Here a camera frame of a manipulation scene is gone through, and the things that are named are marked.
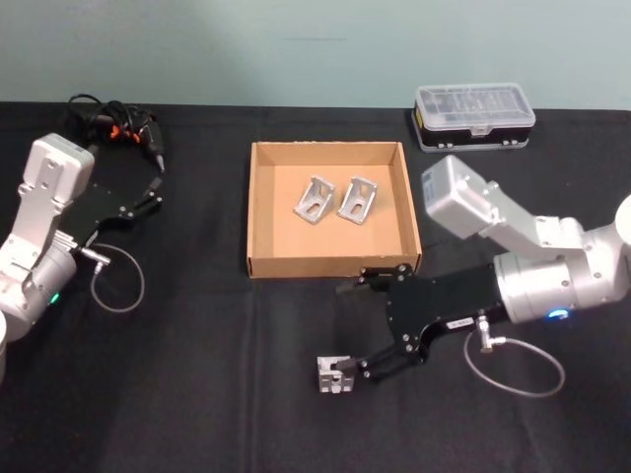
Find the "blue led light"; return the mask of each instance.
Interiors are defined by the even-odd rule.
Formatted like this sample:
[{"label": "blue led light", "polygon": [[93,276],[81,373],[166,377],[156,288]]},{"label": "blue led light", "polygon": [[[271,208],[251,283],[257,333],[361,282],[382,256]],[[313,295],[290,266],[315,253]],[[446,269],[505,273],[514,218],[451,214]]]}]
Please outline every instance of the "blue led light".
[{"label": "blue led light", "polygon": [[568,318],[570,316],[570,311],[565,308],[557,308],[556,310],[552,310],[548,313],[548,318]]}]

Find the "open cardboard tray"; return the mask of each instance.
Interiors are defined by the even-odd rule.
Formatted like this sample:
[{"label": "open cardboard tray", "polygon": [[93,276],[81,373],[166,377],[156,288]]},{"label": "open cardboard tray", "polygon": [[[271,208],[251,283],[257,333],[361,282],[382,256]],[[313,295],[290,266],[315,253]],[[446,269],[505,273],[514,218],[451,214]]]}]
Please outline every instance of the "open cardboard tray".
[{"label": "open cardboard tray", "polygon": [[[294,213],[312,175],[335,204],[312,225]],[[379,185],[364,225],[337,216],[351,177]],[[421,243],[400,143],[253,143],[247,267],[253,278],[358,276],[363,267],[418,268]]]}]

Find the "small metal block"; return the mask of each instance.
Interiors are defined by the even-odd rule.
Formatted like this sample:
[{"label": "small metal block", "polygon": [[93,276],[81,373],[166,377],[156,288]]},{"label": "small metal block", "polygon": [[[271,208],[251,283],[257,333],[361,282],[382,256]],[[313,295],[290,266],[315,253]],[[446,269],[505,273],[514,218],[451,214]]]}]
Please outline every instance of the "small metal block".
[{"label": "small metal block", "polygon": [[312,175],[312,182],[294,207],[294,212],[315,225],[332,209],[334,197],[335,186],[318,175]]},{"label": "small metal block", "polygon": [[331,365],[351,357],[317,357],[317,381],[319,392],[351,392],[355,383],[354,376],[347,376],[338,370],[332,370]]},{"label": "small metal block", "polygon": [[346,191],[337,215],[357,225],[362,225],[375,202],[377,188],[374,182],[364,177],[352,177],[351,185]]}]

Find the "gray cable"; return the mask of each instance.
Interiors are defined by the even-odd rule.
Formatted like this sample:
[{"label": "gray cable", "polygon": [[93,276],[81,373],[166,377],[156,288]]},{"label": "gray cable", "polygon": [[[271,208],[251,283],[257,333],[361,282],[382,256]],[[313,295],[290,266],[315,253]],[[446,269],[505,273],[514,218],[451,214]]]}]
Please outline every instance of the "gray cable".
[{"label": "gray cable", "polygon": [[111,244],[105,244],[105,243],[92,243],[91,246],[99,246],[101,248],[107,248],[107,249],[111,249],[112,251],[119,252],[123,256],[126,256],[129,259],[129,261],[131,261],[133,265],[136,267],[136,269],[138,270],[138,277],[140,279],[140,292],[138,294],[138,299],[136,299],[136,302],[130,305],[129,307],[125,307],[125,308],[110,307],[109,305],[104,303],[101,300],[101,298],[99,298],[99,296],[97,295],[97,278],[101,274],[100,272],[95,273],[95,275],[92,277],[92,283],[90,284],[90,292],[92,293],[92,297],[94,298],[95,302],[98,305],[100,305],[102,308],[104,308],[105,310],[109,312],[113,312],[113,313],[127,313],[127,312],[132,311],[134,308],[140,305],[140,303],[142,303],[143,299],[145,299],[145,274],[143,273],[142,268],[140,267],[140,263],[138,263],[138,261],[136,261],[136,258],[134,258],[131,254],[129,254],[124,249],[119,248],[118,246],[113,246]]},{"label": "gray cable", "polygon": [[563,387],[563,385],[565,384],[565,370],[563,369],[563,365],[561,365],[561,363],[554,358],[552,355],[550,355],[548,352],[545,352],[543,350],[541,350],[539,347],[535,347],[534,345],[530,345],[527,342],[524,342],[522,340],[516,340],[514,338],[507,338],[505,343],[511,343],[513,345],[518,345],[520,347],[526,348],[527,350],[531,350],[532,352],[538,354],[540,357],[544,358],[545,360],[547,360],[548,362],[550,362],[554,368],[556,368],[559,371],[559,382],[556,386],[554,386],[552,389],[548,390],[548,391],[543,391],[543,392],[531,392],[531,391],[524,391],[521,389],[516,389],[512,386],[507,386],[506,384],[502,384],[501,382],[496,381],[495,379],[492,379],[491,377],[487,376],[486,374],[484,374],[471,360],[471,357],[469,356],[469,340],[471,339],[471,336],[477,332],[470,332],[467,336],[466,339],[464,340],[464,347],[463,347],[463,352],[464,352],[464,359],[466,360],[466,363],[469,365],[469,367],[473,370],[473,372],[480,377],[481,379],[485,380],[486,382],[493,384],[495,387],[499,387],[500,389],[504,389],[505,391],[509,391],[513,394],[518,394],[519,396],[523,396],[523,397],[529,397],[531,399],[542,399],[544,397],[550,397],[553,396],[554,394],[556,394],[557,392],[559,392],[561,390],[561,388]]}]

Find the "black tabletop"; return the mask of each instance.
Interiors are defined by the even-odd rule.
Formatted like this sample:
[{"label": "black tabletop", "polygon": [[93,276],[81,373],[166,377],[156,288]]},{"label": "black tabletop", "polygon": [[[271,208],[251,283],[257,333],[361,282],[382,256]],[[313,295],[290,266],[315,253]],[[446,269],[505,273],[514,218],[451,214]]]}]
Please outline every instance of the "black tabletop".
[{"label": "black tabletop", "polygon": [[[53,104],[0,105],[0,235],[18,205],[33,139]],[[129,234],[147,296],[129,315],[92,302],[85,274],[22,341],[0,387],[2,472],[631,471],[631,299],[554,322],[495,326],[567,370],[563,391],[527,400],[476,378],[463,334],[428,365],[350,395],[319,394],[316,357],[389,343],[381,300],[338,297],[338,281],[251,281],[245,212],[253,141],[403,143],[424,247],[422,273],[489,262],[501,248],[460,241],[423,211],[417,149],[401,109],[157,106],[169,153],[161,212]],[[540,110],[523,150],[460,157],[534,214],[612,221],[631,192],[626,112]],[[99,156],[95,179],[133,195],[153,172],[139,155]],[[131,275],[110,275],[133,298]],[[554,373],[507,348],[480,360],[522,388]]]}]

